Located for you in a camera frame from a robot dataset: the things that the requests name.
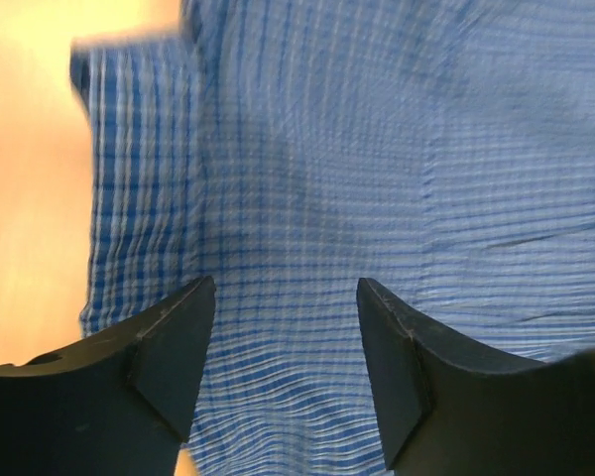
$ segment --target sleeve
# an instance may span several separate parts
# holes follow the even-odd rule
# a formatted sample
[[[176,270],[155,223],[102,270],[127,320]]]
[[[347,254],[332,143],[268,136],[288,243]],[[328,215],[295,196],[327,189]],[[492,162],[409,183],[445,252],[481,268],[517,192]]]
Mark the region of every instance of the sleeve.
[[[93,202],[84,336],[196,274],[198,74],[171,33],[73,47],[70,79],[92,132]]]

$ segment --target wooden table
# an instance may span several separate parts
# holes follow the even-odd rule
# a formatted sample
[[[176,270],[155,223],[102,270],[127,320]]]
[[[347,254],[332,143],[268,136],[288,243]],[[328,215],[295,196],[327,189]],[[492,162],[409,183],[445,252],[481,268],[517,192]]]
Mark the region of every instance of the wooden table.
[[[172,27],[179,0],[0,0],[0,364],[79,338],[90,131],[70,42]],[[189,459],[177,474],[195,474]]]

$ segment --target blue cloth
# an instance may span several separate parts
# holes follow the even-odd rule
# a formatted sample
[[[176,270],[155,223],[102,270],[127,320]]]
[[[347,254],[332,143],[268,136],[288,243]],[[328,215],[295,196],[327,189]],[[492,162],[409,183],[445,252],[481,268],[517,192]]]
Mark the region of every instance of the blue cloth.
[[[84,334],[218,286],[202,474],[384,471],[360,277],[510,352],[595,345],[595,0],[191,0],[71,76]]]

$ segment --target table surface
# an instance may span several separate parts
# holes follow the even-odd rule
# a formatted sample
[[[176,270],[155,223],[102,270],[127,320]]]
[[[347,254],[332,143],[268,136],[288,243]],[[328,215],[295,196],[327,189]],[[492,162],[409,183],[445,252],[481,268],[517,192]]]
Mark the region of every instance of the table surface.
[[[179,0],[0,0],[0,364],[79,338],[91,147],[71,41],[173,27],[178,13]],[[188,458],[177,474],[195,474]]]

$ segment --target folded cloth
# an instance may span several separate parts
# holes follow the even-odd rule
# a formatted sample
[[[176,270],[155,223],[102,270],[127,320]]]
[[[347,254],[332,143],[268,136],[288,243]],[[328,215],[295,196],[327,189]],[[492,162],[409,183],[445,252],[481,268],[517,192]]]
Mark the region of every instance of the folded cloth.
[[[202,474],[385,471],[358,278],[506,351],[595,346],[595,0],[189,0],[75,48],[85,335],[200,275]]]

